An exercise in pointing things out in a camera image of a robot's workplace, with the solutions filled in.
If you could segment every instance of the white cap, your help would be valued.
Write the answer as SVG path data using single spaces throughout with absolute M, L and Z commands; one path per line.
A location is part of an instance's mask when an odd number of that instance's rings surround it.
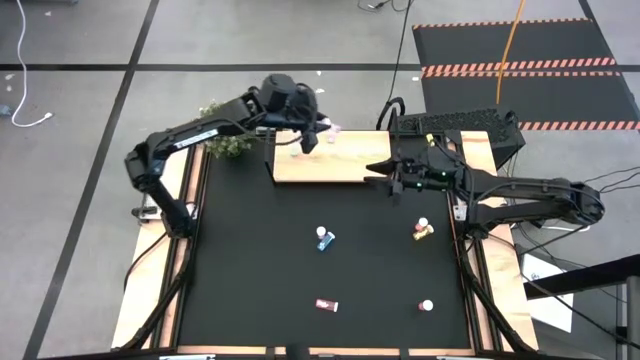
M 433 301 L 431 301 L 431 300 L 423 301 L 422 302 L 422 308 L 425 309 L 426 311 L 433 310 Z

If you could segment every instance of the orange cable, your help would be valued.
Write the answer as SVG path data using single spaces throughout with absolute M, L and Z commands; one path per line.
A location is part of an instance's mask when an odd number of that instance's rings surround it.
M 518 7 L 516 20 L 513 22 L 513 25 L 511 25 L 511 33 L 509 34 L 509 40 L 507 40 L 507 46 L 504 48 L 504 55 L 502 55 L 502 63 L 500 64 L 500 72 L 498 73 L 498 88 L 496 89 L 496 105 L 500 104 L 500 88 L 502 87 L 502 72 L 504 71 L 504 64 L 507 62 L 507 55 L 509 55 L 511 40 L 513 40 L 513 35 L 516 33 L 516 27 L 518 26 L 518 22 L 520 22 L 520 14 L 522 14 L 522 9 L 524 9 L 524 4 L 526 2 L 527 0 L 520 0 L 520 6 Z

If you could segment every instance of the green plant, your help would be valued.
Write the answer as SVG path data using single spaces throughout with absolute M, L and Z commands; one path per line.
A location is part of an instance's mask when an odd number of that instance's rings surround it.
M 200 118 L 209 116 L 215 112 L 222 104 L 211 101 L 208 107 L 200 108 Z M 251 149 L 253 137 L 249 134 L 238 136 L 219 136 L 205 143 L 205 148 L 213 154 L 216 159 L 221 156 L 229 158 L 237 157 L 245 150 Z

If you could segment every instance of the orange warning stripe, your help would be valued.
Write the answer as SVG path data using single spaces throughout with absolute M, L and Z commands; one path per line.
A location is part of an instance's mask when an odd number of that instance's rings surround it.
M 520 130 L 640 130 L 640 121 L 521 121 Z
M 445 71 L 423 73 L 423 78 L 432 77 L 497 77 L 498 71 L 446 71 L 450 70 L 450 65 L 445 67 Z M 620 76 L 618 71 L 507 71 L 503 77 L 578 77 L 578 76 Z
M 504 70 L 535 70 L 535 69 L 564 69 L 564 68 L 573 68 L 573 67 L 583 67 L 583 66 L 610 66 L 615 65 L 616 60 L 610 57 L 603 58 L 586 58 L 586 59 L 563 59 L 563 60 L 529 60 L 529 61 L 513 61 L 507 62 L 504 65 Z M 440 72 L 442 71 L 442 67 L 446 66 L 450 68 L 453 66 L 453 71 L 464 72 L 474 71 L 476 68 L 479 71 L 498 71 L 500 70 L 500 63 L 470 63 L 470 64 L 451 64 L 451 65 L 429 65 L 423 66 L 422 72 Z
M 518 24 L 545 24 L 570 21 L 591 21 L 587 18 L 566 18 L 566 19 L 544 19 L 544 20 L 521 20 Z M 421 28 L 441 28 L 441 27 L 460 27 L 460 26 L 495 26 L 510 25 L 513 21 L 483 21 L 483 22 L 466 22 L 466 23 L 449 23 L 449 24 L 418 24 L 413 25 L 413 30 Z

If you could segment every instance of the wooden table frame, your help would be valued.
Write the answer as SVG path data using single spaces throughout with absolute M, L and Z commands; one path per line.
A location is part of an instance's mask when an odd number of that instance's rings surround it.
M 469 166 L 482 169 L 489 173 L 496 174 L 493 156 L 488 136 L 485 132 L 461 132 L 462 150 Z M 174 197 L 180 196 L 185 201 L 195 201 L 199 203 L 204 194 L 199 193 L 198 186 L 204 182 L 206 169 L 203 168 L 206 155 L 202 146 L 183 150 L 173 154 L 167 161 L 162 181 Z M 483 203 L 491 206 L 500 206 L 504 202 L 501 198 L 490 198 Z M 154 240 L 164 232 L 161 222 L 153 221 L 145 224 L 140 229 L 138 242 L 134 253 L 134 259 L 142 253 Z M 496 227 L 491 234 L 513 243 L 511 231 L 508 225 Z M 113 347 L 118 347 L 127 342 L 144 323 L 149 313 L 157 303 L 163 289 L 163 283 L 169 280 L 168 274 L 175 276 L 182 264 L 184 251 L 186 249 L 186 239 L 174 240 L 171 242 L 165 238 L 154 251 L 150 252 L 141 261 L 135 271 L 132 272 L 120 310 L 120 316 L 116 326 Z M 478 264 L 475 259 L 475 249 L 470 251 L 471 265 L 478 274 Z M 521 338 L 529 346 L 537 349 L 538 344 L 533 329 L 533 322 L 528 310 L 527 298 L 520 277 L 520 267 L 515 250 L 505 246 L 500 241 L 489 238 L 483 241 L 483 251 L 486 269 L 490 279 L 491 293 L 493 301 L 500 309 L 509 324 L 516 330 Z M 173 265 L 171 272 L 167 271 L 168 265 Z M 181 314 L 178 308 L 178 299 L 182 297 L 182 291 L 174 296 L 171 304 L 165 312 L 161 321 L 161 331 L 155 335 L 154 345 L 158 347 L 170 347 L 175 343 L 175 328 L 179 323 Z M 473 316 L 472 306 L 467 302 L 467 318 Z M 485 350 L 493 349 L 493 339 L 489 330 L 488 316 L 482 304 L 475 297 L 475 316 L 479 325 L 479 338 Z M 501 337 L 502 346 L 505 351 L 510 350 L 509 345 Z M 150 341 L 145 343 L 145 347 L 151 345 Z M 470 349 L 409 349 L 410 356 L 472 356 L 475 355 L 472 343 Z M 265 355 L 267 347 L 238 347 L 238 346 L 179 346 L 178 352 L 183 354 L 218 354 L 218 355 Z M 312 355 L 333 354 L 333 355 L 369 355 L 369 356 L 399 356 L 400 349 L 393 348 L 310 348 Z M 284 355 L 283 347 L 275 348 L 276 355 Z

